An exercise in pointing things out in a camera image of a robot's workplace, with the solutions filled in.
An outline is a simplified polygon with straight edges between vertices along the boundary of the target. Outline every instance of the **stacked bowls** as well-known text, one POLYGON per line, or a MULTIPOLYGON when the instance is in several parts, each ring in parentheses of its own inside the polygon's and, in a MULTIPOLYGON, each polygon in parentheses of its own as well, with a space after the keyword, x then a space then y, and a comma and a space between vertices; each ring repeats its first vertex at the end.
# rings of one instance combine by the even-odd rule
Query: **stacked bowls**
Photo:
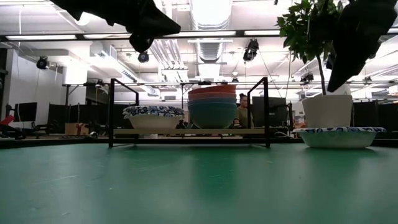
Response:
POLYGON ((198 128, 228 128, 236 112, 236 85, 199 88, 188 93, 190 119, 198 128))
POLYGON ((184 111, 174 106, 129 106, 123 110, 123 116, 135 129, 174 129, 184 111))

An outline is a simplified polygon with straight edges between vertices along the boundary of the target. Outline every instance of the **green table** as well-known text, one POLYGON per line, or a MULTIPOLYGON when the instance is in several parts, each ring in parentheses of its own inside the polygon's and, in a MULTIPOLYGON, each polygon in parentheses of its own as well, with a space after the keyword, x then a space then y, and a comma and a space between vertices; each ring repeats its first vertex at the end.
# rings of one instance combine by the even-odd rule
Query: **green table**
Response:
POLYGON ((0 223, 397 223, 398 150, 0 150, 0 223))

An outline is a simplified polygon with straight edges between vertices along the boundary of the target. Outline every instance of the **teal bowl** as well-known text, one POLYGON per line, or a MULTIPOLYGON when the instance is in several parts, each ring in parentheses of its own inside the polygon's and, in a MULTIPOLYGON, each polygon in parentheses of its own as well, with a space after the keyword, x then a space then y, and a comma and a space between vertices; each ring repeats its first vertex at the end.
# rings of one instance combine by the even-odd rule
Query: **teal bowl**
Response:
POLYGON ((206 99, 200 99, 200 100, 191 100, 188 102, 188 106, 199 104, 199 103, 231 103, 231 104, 236 105, 236 98, 215 97, 215 98, 206 98, 206 99))
POLYGON ((235 119, 236 104, 199 103, 189 105, 192 123, 202 129, 228 128, 235 119))

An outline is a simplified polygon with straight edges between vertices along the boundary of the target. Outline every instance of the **bowl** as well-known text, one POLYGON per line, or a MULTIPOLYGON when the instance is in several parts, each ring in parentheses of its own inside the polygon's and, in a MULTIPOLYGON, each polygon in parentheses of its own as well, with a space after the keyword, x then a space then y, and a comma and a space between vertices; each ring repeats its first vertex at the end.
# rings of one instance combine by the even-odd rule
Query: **bowl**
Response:
POLYGON ((236 100, 235 93, 196 93, 188 95, 188 99, 192 100, 200 100, 207 98, 234 98, 236 100))
POLYGON ((315 148, 362 149, 372 144, 377 133, 387 132, 379 127, 299 128, 304 143, 315 148))
POLYGON ((188 106, 190 119, 198 128, 228 128, 235 119, 236 104, 199 103, 188 106))
POLYGON ((217 85, 205 88, 197 88, 196 90, 191 90, 188 95, 197 93, 235 93, 236 85, 217 85))
POLYGON ((236 105, 236 98, 214 97, 214 98, 205 98, 205 99, 199 99, 199 100, 191 100, 188 102, 188 106, 199 104, 199 103, 231 103, 231 104, 236 105))
POLYGON ((175 129, 183 116, 139 114, 128 118, 134 129, 175 129))
POLYGON ((183 116, 184 111, 174 106, 129 106, 123 109, 123 115, 153 114, 158 116, 183 116))

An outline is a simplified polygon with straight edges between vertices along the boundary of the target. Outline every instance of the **blue and white patterned bowl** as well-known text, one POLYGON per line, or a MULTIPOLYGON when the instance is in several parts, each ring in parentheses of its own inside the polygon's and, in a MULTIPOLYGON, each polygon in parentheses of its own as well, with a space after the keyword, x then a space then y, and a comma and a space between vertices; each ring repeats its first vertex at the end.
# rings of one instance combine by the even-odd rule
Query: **blue and white patterned bowl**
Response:
POLYGON ((299 128, 298 133, 310 147, 334 149, 361 149, 372 144, 377 133, 387 132, 377 127, 299 128))
POLYGON ((174 106, 129 106, 123 116, 135 129, 174 129, 184 111, 174 106))
POLYGON ((184 116, 184 111, 174 106, 129 106, 123 110, 124 119, 129 119, 130 116, 143 114, 174 117, 184 116))

